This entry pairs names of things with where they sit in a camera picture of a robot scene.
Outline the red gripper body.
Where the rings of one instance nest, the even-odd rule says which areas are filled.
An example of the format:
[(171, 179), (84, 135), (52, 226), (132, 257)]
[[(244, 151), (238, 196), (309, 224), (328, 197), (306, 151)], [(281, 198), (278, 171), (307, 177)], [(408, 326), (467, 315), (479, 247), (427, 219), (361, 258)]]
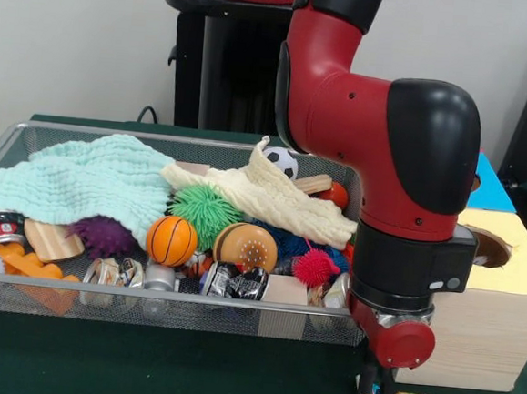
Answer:
[(435, 307), (424, 312), (390, 313), (371, 308), (350, 295), (350, 314), (368, 338), (370, 351), (382, 367), (415, 369), (435, 349), (431, 329)]

